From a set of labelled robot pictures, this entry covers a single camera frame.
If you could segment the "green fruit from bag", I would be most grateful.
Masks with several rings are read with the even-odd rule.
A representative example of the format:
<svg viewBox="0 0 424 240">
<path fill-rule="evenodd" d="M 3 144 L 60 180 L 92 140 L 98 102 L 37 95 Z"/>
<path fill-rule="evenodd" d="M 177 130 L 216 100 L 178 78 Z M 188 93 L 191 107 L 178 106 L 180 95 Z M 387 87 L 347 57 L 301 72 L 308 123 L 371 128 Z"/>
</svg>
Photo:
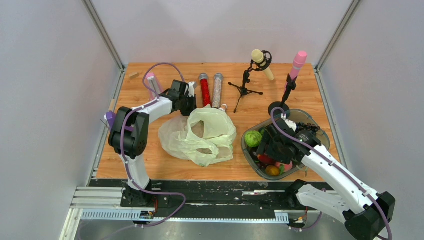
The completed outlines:
<svg viewBox="0 0 424 240">
<path fill-rule="evenodd" d="M 250 148 L 258 147 L 262 142 L 262 134 L 257 130 L 247 131 L 244 135 L 245 144 Z"/>
</svg>

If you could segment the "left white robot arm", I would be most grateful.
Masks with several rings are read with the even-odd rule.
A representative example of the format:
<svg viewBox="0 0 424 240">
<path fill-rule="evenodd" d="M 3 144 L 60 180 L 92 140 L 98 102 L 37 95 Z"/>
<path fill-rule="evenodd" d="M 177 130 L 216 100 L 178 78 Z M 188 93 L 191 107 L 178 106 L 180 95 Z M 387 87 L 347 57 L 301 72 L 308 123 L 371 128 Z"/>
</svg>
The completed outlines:
<svg viewBox="0 0 424 240">
<path fill-rule="evenodd" d="M 154 192 L 144 161 L 149 125 L 174 112 L 188 117 L 197 108 L 196 87 L 195 81 L 174 80 L 170 88 L 144 105 L 120 107 L 117 113 L 106 113 L 106 117 L 113 116 L 107 119 L 112 124 L 108 144 L 120 155 L 127 174 L 123 207 L 146 207 L 152 203 Z"/>
</svg>

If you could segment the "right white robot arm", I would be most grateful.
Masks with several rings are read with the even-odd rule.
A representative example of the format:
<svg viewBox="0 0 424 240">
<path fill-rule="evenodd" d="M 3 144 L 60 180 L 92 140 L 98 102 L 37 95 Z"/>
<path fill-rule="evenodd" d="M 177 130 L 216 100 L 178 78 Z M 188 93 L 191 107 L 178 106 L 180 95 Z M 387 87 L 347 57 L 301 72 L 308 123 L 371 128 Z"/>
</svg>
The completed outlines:
<svg viewBox="0 0 424 240">
<path fill-rule="evenodd" d="M 387 231 L 393 238 L 392 220 L 395 198 L 389 192 L 379 193 L 342 166 L 317 138 L 318 127 L 295 123 L 289 119 L 272 119 L 259 129 L 264 150 L 257 150 L 271 159 L 288 164 L 298 162 L 319 174 L 337 195 L 324 192 L 303 180 L 296 180 L 285 195 L 292 209 L 301 205 L 327 214 L 345 225 L 356 240 L 381 239 Z"/>
</svg>

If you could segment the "dark red fruit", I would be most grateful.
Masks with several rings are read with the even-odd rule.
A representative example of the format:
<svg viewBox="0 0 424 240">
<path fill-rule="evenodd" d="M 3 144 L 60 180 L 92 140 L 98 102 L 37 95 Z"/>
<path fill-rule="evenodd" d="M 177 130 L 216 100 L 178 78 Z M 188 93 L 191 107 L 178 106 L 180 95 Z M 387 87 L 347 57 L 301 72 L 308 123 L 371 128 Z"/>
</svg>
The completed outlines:
<svg viewBox="0 0 424 240">
<path fill-rule="evenodd" d="M 257 158 L 258 158 L 258 160 L 261 162 L 261 163 L 263 163 L 263 164 L 265 164 L 265 165 L 274 165 L 275 164 L 275 160 L 274 159 L 272 159 L 272 158 L 270 158 L 269 156 L 267 156 L 267 155 L 261 155 L 261 154 L 259 154 L 258 156 L 257 156 Z"/>
</svg>

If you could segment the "pale green plastic bag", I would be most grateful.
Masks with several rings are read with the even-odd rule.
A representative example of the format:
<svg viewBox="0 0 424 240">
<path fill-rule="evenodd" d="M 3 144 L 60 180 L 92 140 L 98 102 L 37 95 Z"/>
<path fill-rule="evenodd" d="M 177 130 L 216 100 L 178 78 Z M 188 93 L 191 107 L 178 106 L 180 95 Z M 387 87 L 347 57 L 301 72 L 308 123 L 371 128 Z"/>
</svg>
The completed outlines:
<svg viewBox="0 0 424 240">
<path fill-rule="evenodd" d="M 236 136 L 228 114 L 209 105 L 195 109 L 190 116 L 176 116 L 158 130 L 165 152 L 201 167 L 232 160 Z"/>
</svg>

